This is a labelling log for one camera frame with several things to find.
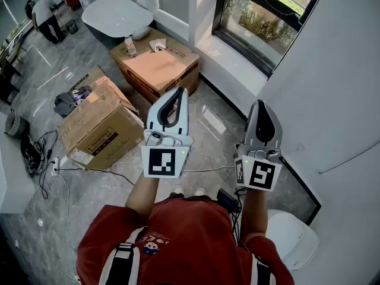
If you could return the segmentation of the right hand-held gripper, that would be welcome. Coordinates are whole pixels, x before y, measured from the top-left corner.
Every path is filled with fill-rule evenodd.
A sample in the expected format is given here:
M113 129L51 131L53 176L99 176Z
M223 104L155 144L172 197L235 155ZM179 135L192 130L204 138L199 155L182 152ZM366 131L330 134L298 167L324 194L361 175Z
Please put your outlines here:
M261 191L273 191L280 175L281 164L277 163L281 156L283 129L281 123L269 105L263 102L264 115L262 129L264 141L257 137L259 104L256 100L245 126L244 144L236 144L235 178L237 186Z

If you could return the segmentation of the person's left forearm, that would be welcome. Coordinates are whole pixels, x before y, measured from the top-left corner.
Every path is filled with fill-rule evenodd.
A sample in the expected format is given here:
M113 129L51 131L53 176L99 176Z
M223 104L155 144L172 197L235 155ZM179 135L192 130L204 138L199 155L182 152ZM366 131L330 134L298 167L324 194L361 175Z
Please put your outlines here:
M159 178L146 178L142 173L130 192L125 208L134 210L146 224L154 207L159 186Z

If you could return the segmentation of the person's right forearm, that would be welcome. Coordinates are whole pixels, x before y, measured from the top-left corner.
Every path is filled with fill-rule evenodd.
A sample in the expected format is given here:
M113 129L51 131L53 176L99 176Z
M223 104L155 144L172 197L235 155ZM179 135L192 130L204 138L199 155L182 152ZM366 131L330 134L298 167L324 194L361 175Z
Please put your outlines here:
M246 193L240 224L240 241L265 236L268 227L268 211L265 191L250 189Z

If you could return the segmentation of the closed cardboard box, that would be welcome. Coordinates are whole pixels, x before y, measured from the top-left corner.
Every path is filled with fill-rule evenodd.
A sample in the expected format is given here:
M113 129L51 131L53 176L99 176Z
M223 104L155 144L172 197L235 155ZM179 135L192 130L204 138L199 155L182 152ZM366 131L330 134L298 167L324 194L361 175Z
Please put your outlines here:
M149 42L166 39L166 49L154 52ZM149 102L177 86L185 87L189 94L199 84L199 56L177 40L150 28L147 36L134 42L136 55L129 55L124 42L110 54L123 76Z

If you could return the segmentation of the open cardboard box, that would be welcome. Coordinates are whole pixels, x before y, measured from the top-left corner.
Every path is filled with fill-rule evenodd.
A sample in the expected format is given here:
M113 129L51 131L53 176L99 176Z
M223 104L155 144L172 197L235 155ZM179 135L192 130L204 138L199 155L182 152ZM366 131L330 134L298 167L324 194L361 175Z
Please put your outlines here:
M143 139L144 124L135 107L99 67L72 88L91 93L59 126L66 157L85 169L107 169Z

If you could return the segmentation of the white crumpled cloth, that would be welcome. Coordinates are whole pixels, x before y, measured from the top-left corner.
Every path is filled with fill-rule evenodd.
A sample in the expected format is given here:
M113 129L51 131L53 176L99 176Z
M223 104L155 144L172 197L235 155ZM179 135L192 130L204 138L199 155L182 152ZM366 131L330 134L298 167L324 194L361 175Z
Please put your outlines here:
M155 39L149 42L151 49L154 52L159 52L161 50L166 49L166 39L161 38L161 39Z

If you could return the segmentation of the clear plastic water bottle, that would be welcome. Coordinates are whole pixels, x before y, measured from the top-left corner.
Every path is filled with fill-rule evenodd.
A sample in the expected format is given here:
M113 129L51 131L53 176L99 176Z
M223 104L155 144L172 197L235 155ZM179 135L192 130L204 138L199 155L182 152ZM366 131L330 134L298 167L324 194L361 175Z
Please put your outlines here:
M126 37L124 40L124 44L126 46L126 50L127 50L129 55L136 55L137 50L136 50L136 47L134 45L134 41L132 39L132 36Z

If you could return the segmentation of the black waist controller box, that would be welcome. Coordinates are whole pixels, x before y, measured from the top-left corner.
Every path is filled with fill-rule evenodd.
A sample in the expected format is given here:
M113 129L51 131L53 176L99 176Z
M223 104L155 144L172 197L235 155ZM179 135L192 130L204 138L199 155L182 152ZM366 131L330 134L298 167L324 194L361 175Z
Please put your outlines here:
M217 193L217 204L227 210L229 214L238 213L240 206L238 200L232 197L223 188L220 188Z

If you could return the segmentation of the white soft bundle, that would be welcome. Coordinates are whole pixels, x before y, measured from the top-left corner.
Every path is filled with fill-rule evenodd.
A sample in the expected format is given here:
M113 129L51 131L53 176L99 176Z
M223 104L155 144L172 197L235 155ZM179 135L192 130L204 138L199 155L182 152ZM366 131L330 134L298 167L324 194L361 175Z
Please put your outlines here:
M145 36L147 36L150 32L149 26L142 26L138 29L136 29L132 34L133 40L141 40Z

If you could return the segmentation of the grey clothes pile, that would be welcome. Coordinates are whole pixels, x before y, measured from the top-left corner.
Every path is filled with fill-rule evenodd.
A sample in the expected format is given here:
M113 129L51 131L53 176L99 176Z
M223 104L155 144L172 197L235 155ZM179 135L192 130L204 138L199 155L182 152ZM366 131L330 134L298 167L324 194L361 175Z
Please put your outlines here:
M66 93L61 93L55 97L53 108L61 118L66 118L81 102L91 94L88 85L75 88Z

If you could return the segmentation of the white toilet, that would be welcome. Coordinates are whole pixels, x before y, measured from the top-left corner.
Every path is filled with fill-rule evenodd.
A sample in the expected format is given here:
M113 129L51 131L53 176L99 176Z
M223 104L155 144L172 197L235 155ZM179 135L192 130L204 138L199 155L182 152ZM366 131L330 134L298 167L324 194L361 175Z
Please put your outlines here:
M318 236L308 225L281 210L268 210L265 236L275 244L280 259L290 271L304 267L320 246Z

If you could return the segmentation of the person's red shirt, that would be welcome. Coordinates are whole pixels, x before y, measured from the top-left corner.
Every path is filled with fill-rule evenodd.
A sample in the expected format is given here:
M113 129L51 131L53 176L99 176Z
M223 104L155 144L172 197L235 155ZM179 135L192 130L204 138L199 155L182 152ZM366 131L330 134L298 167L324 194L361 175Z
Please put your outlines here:
M271 240L237 245L227 211L202 198L159 202L146 225L132 209L105 205L78 246L81 283L98 285L109 254L137 229L138 285L294 285Z

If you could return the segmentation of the grey woven basket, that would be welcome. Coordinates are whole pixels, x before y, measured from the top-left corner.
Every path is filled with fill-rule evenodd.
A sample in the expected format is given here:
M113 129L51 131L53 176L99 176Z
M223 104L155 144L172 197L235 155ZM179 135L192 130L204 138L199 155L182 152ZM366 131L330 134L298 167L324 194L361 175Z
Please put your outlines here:
M12 137L22 138L24 135L28 135L30 131L30 123L13 109L7 116L5 121L5 134Z

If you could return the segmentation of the white cabinet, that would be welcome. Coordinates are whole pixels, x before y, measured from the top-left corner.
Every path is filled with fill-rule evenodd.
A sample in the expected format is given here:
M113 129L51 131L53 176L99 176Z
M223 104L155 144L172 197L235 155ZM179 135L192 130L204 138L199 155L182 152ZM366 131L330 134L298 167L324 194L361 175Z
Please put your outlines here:
M26 171L21 141L4 133L6 116L0 112L0 213L23 213L35 193Z

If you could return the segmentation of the black backpack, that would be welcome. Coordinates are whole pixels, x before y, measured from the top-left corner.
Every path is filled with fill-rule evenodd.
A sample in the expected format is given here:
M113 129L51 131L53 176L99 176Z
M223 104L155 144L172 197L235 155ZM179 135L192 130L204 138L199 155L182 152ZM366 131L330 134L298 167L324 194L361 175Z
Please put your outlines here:
M31 20L32 19L32 10L33 10L33 7L35 6L35 2L32 1L32 0L28 0L26 5L25 5L25 12L26 12L26 15L27 17Z

